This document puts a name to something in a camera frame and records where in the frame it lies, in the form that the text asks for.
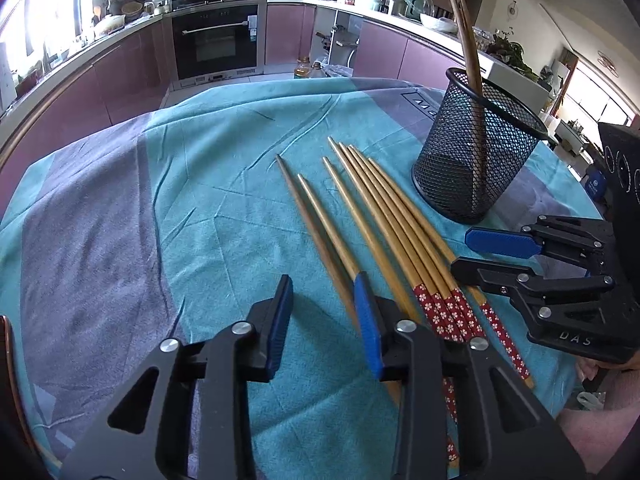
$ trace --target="oven door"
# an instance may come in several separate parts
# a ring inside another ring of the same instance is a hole
[[[173,19],[178,79],[257,66],[258,6],[194,12]]]

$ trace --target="blue tablecloth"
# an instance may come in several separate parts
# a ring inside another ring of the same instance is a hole
[[[295,297],[282,368],[270,384],[250,386],[257,465],[273,480],[388,478],[396,407],[367,370],[274,156],[312,183],[375,290],[390,296],[321,157],[337,163],[328,135],[353,143],[456,254],[477,256],[463,243],[466,226],[431,210],[410,181],[441,98],[377,79],[215,88],[33,164],[0,224],[0,313],[14,325],[20,391],[50,469],[162,339],[214,336],[289,274]],[[515,229],[542,213],[598,216],[539,144],[482,225]],[[575,271],[544,258],[530,264],[547,276]],[[575,383],[572,357],[529,343],[508,300],[490,299],[535,394],[556,414]]]

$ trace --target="window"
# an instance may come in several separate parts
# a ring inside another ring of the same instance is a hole
[[[90,25],[92,0],[7,0],[0,11],[0,41],[12,72],[26,76],[34,66],[62,62],[78,32]]]
[[[597,123],[626,126],[635,115],[606,82],[582,62],[578,62],[566,94]]]

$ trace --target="white countertop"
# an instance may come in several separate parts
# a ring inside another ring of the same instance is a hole
[[[326,9],[340,10],[341,12],[348,12],[356,16],[362,16],[363,18],[369,18],[380,23],[385,23],[391,27],[404,30],[423,40],[434,43],[437,46],[449,50],[453,54],[459,57],[463,57],[462,44],[457,37],[450,36],[449,34],[443,34],[436,30],[431,30],[425,27],[422,23],[407,18],[401,18],[400,16],[390,16],[384,12],[378,12],[377,10],[363,9],[361,7],[355,7],[345,4],[339,4],[338,2],[331,2],[328,0],[267,0],[269,4],[307,4],[315,5],[317,7],[324,7]],[[484,52],[478,52],[480,60],[480,68],[485,72],[490,72],[493,65],[497,62],[494,58],[488,56]]]
[[[94,57],[108,50],[116,43],[121,42],[127,36],[139,31],[141,28],[162,20],[159,16],[141,18],[136,22],[129,23],[125,28],[104,36],[89,46],[84,47],[75,56],[55,67],[52,72],[44,76],[41,81],[28,94],[24,95],[16,102],[12,103],[4,116],[0,118],[0,146],[4,145],[15,129],[30,115],[31,111],[58,85],[73,74],[76,70],[90,62]]]

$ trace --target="wire mesh cup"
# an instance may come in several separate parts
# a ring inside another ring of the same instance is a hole
[[[529,108],[490,81],[483,97],[466,72],[447,70],[449,88],[412,168],[418,193],[441,215],[481,221],[523,167],[546,126]]]

